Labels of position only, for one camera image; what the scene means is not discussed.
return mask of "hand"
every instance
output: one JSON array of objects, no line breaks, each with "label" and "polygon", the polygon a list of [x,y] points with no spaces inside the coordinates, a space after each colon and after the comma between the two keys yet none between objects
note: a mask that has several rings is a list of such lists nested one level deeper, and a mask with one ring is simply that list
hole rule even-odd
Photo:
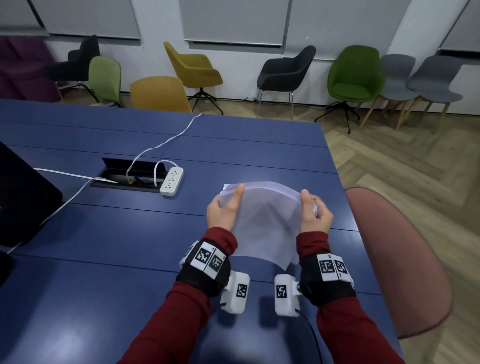
[{"label": "hand", "polygon": [[215,196],[211,204],[207,207],[207,224],[208,228],[219,227],[228,231],[233,230],[235,220],[237,219],[237,212],[240,206],[240,200],[245,193],[245,185],[241,184],[233,193],[232,199],[221,208],[219,196]]},{"label": "hand", "polygon": [[[320,197],[310,194],[307,190],[300,192],[302,216],[300,232],[323,231],[328,232],[333,221],[333,214]],[[313,213],[313,202],[318,207],[318,217]]]}]

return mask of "person's left hand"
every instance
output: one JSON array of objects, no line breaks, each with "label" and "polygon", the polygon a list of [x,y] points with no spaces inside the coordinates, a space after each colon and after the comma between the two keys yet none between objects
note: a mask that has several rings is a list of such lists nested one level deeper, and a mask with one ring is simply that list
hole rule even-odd
[{"label": "person's left hand", "polygon": [[207,207],[207,224],[208,228],[224,228],[232,231],[237,219],[237,212],[240,206],[240,200],[245,193],[245,185],[241,184],[233,193],[232,199],[221,208],[219,196],[214,197],[212,202]]}]

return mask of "light green chair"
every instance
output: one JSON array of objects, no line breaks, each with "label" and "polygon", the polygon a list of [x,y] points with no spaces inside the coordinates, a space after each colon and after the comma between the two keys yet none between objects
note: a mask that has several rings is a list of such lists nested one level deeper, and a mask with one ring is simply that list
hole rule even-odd
[{"label": "light green chair", "polygon": [[[352,112],[358,120],[360,120],[360,116],[347,102],[358,103],[358,108],[364,102],[376,100],[384,85],[385,75],[380,66],[378,50],[367,46],[346,47],[333,62],[328,73],[327,83],[328,93],[341,101],[328,106],[327,111],[316,118],[315,122],[333,110],[343,109],[350,134],[348,112]],[[363,123],[368,119],[372,110],[373,105]]]},{"label": "light green chair", "polygon": [[123,107],[120,101],[120,64],[109,57],[97,56],[90,61],[88,82],[101,102],[92,106]]}]

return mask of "red sweater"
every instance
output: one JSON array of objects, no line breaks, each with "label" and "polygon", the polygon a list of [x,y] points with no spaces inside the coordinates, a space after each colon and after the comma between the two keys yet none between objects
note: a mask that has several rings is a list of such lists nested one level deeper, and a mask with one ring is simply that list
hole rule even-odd
[{"label": "red sweater", "polygon": [[[228,255],[237,248],[233,234],[208,229],[202,239],[216,242]],[[330,251],[328,235],[305,232],[297,237],[300,259],[321,250]],[[210,316],[210,300],[186,283],[175,282],[118,364],[188,363],[197,334]],[[317,325],[336,364],[405,364],[365,314],[356,297],[342,298],[320,307]]]}]

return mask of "herringbone wood floor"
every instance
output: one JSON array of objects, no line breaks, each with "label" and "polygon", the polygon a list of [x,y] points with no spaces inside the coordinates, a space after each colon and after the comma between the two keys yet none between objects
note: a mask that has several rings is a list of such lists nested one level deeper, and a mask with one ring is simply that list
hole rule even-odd
[{"label": "herringbone wood floor", "polygon": [[[127,106],[130,98],[123,96]],[[92,103],[84,92],[67,102]],[[219,100],[226,115],[255,117],[254,102]],[[217,114],[210,103],[197,112]],[[294,120],[313,122],[321,110],[294,106]],[[290,106],[262,103],[259,117],[290,120]],[[398,112],[384,118],[374,111],[362,129],[352,123],[347,134],[338,110],[322,119],[328,146],[345,188],[368,187],[396,205],[427,238],[441,259],[453,286],[452,315],[424,337],[402,341],[409,364],[423,363],[422,354],[435,337],[435,364],[480,363],[480,117],[412,114],[395,132]]]}]

